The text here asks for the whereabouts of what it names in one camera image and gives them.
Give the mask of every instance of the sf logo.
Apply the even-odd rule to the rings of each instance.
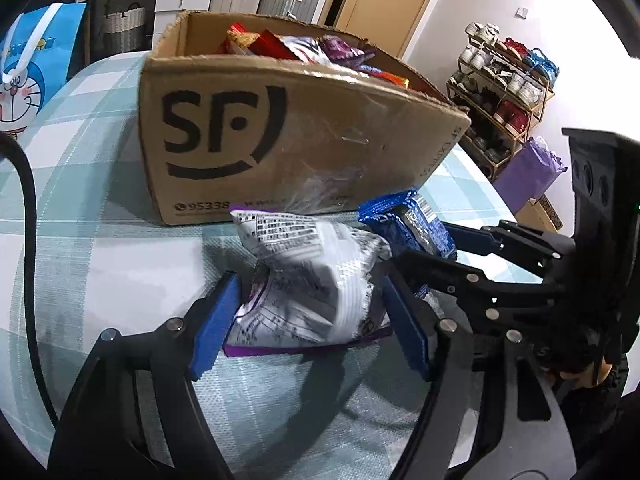
[[[269,111],[267,123],[260,140],[251,152],[251,158],[256,164],[271,151],[274,147],[287,115],[287,91],[283,87],[267,86],[267,96],[269,99]],[[165,95],[162,98],[162,120],[165,124],[183,131],[186,136],[184,142],[164,142],[164,148],[169,153],[189,153],[200,146],[202,134],[197,124],[181,117],[173,110],[178,103],[189,103],[200,106],[202,96],[191,90],[178,90]],[[220,153],[222,151],[222,133],[225,127],[225,109],[230,104],[242,104],[251,108],[258,108],[260,97],[253,92],[235,91],[220,92],[211,95],[211,114],[209,117],[209,131],[207,136],[207,151],[209,153]],[[248,119],[238,115],[230,120],[231,129],[239,132],[247,128]],[[231,164],[225,164],[216,168],[188,168],[167,163],[169,175],[177,178],[188,178],[191,180],[208,180],[221,178],[243,171],[250,170],[252,166],[245,160],[238,160]]]

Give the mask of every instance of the blue shoe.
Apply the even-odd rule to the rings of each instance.
[[[549,81],[549,88],[553,89],[556,79],[560,75],[560,69],[545,55],[539,48],[529,50],[529,55],[522,59],[522,62],[530,66],[532,70],[538,72]]]

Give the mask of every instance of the white snack bag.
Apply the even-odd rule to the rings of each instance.
[[[244,247],[269,270],[258,270],[228,345],[333,345],[380,327],[385,310],[367,278],[379,259],[391,257],[383,237],[289,213],[233,210],[231,215]]]

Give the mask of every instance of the small cardboard box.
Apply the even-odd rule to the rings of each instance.
[[[210,12],[184,12],[167,28],[145,61],[139,98],[146,176],[166,224],[228,221],[234,207],[352,210],[423,184],[470,123],[378,49],[370,64],[408,78],[413,91],[343,68],[211,55],[235,22],[287,36],[333,32]]]

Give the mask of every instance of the blue gripper pad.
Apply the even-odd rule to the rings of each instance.
[[[389,314],[391,326],[400,342],[402,353],[409,364],[409,368],[414,372],[418,372],[423,379],[428,380],[431,373],[431,365],[429,362],[427,335],[388,276],[384,278],[382,298],[386,313]],[[424,305],[426,308],[430,308],[427,303]]]
[[[213,301],[214,304],[193,340],[193,357],[189,364],[192,381],[197,381],[204,372],[213,368],[240,307],[240,298],[241,282],[236,274],[226,283],[220,283],[209,297],[205,298],[204,301]]]

